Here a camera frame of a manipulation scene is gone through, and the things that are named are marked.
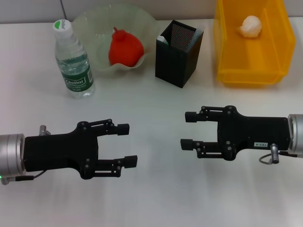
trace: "white table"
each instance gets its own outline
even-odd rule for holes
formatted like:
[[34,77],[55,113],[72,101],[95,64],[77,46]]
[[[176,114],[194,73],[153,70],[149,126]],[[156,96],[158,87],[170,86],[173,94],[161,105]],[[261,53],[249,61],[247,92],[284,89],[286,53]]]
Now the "white table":
[[[51,24],[0,25],[0,134],[72,131],[79,121],[112,118],[130,124],[129,136],[104,136],[99,158],[138,155],[120,178],[82,180],[73,169],[31,182],[0,186],[1,226],[23,227],[301,227],[303,160],[281,157],[263,165],[266,151],[241,151],[233,162],[197,159],[180,139],[216,141],[216,123],[186,123],[202,105],[235,105],[243,115],[302,114],[303,18],[289,75],[266,89],[231,89],[214,79],[212,20],[203,27],[198,66],[183,89],[155,78],[150,57],[115,78],[95,77],[88,99],[68,96],[54,58]],[[169,21],[160,21],[163,31]]]

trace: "water bottle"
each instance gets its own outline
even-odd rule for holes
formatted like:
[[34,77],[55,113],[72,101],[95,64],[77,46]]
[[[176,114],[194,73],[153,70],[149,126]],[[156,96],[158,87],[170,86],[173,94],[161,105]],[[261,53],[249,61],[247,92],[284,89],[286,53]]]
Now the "water bottle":
[[87,53],[74,35],[68,20],[53,24],[56,37],[55,56],[69,92],[75,98],[91,96],[95,91]]

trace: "clear bowl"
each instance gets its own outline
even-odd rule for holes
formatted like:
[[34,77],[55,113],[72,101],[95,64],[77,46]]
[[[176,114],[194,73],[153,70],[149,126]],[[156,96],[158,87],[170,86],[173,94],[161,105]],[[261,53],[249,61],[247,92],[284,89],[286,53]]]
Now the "clear bowl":
[[[143,9],[130,4],[110,4],[94,8],[78,16],[72,23],[89,57],[91,67],[102,73],[129,70],[139,67],[146,55],[155,51],[159,34],[157,21]],[[114,27],[136,36],[144,47],[142,56],[134,67],[111,65],[108,52]]]

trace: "white bottle cap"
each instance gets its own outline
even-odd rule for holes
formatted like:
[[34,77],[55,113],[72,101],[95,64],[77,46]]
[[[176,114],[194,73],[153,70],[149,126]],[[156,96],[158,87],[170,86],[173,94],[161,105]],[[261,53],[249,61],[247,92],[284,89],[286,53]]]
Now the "white bottle cap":
[[55,31],[54,35],[56,39],[68,39],[73,34],[71,23],[68,20],[57,20],[53,24],[53,30]]

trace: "bottle label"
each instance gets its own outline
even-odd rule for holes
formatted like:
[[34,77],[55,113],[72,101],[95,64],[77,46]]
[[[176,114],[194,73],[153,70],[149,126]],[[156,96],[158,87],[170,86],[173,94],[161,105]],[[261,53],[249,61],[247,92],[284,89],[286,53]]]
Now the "bottle label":
[[74,92],[86,91],[94,83],[93,75],[90,66],[78,75],[66,75],[62,73],[66,87]]

